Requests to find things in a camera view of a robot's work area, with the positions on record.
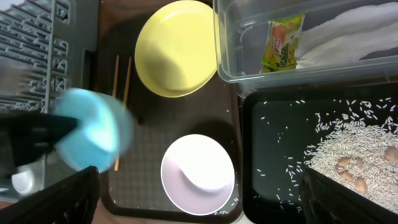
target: clear plastic bin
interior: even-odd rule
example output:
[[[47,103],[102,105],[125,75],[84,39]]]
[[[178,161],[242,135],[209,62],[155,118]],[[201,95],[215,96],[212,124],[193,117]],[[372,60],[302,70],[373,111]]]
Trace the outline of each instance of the clear plastic bin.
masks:
[[[283,18],[304,12],[303,30],[307,30],[347,10],[388,2],[392,1],[214,0],[218,73],[226,82],[239,83],[239,94],[243,97],[261,88],[348,82],[398,75],[398,48],[376,54],[374,57],[377,58],[353,63],[260,72],[270,18]]]

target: tray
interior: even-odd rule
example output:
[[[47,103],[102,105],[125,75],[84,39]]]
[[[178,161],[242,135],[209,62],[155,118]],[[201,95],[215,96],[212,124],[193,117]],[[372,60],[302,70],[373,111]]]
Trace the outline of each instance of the tray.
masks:
[[[363,117],[359,102],[366,100],[373,104],[372,110],[378,120],[366,118],[364,122],[367,125],[382,125],[388,116],[397,118],[398,110],[390,112],[390,107],[398,103],[397,95],[396,84],[388,84],[339,90],[269,91],[248,96],[243,104],[242,126],[243,210],[248,218],[254,223],[267,220],[305,223],[303,212],[297,209],[301,206],[299,188],[294,187],[301,175],[296,173],[293,179],[297,182],[292,183],[285,170],[291,163],[289,157],[294,158],[294,163],[311,159],[309,156],[304,158],[307,146],[316,146],[320,138],[332,132],[333,128],[319,133],[315,131],[318,124],[315,113],[323,114],[323,122],[337,117],[341,119],[342,113],[350,114],[346,100],[357,100],[351,108]],[[388,102],[390,106],[382,110],[375,107],[375,104],[380,104],[380,99],[388,97],[392,97]],[[282,204],[277,194],[284,200]]]
[[[102,37],[98,56],[97,90],[111,93],[114,62],[120,55],[118,96],[123,95],[128,57],[134,56],[139,31],[151,13],[113,27]],[[189,223],[232,223],[242,215],[241,146],[238,99],[234,85],[218,74],[200,90],[180,98],[150,92],[134,65],[128,108],[134,117],[133,145],[120,160],[120,170],[101,176],[101,199],[115,215]],[[166,196],[160,165],[167,148],[179,137],[199,133],[218,141],[231,156],[236,187],[228,203],[214,215],[194,217],[180,211]]]

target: yellow plate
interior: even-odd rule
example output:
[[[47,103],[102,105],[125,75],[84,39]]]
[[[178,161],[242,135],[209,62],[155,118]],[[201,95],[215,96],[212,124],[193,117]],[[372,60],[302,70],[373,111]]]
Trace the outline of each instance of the yellow plate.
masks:
[[[180,97],[201,88],[216,72],[213,10],[198,1],[159,9],[139,34],[138,76],[152,92]]]

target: light blue bowl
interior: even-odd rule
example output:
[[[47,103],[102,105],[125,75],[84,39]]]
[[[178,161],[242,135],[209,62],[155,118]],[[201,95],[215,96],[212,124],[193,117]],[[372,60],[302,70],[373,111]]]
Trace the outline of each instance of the light blue bowl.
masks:
[[[131,114],[112,96],[82,89],[67,90],[53,114],[79,120],[78,128],[57,144],[60,157],[72,169],[96,166],[99,172],[106,171],[131,144]]]

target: snack packet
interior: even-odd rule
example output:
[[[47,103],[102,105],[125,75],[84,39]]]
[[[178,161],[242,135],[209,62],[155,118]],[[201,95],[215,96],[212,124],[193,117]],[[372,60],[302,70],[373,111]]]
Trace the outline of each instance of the snack packet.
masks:
[[[284,19],[268,21],[267,46],[261,63],[262,72],[283,71],[296,68],[294,51],[299,45],[304,13]]]

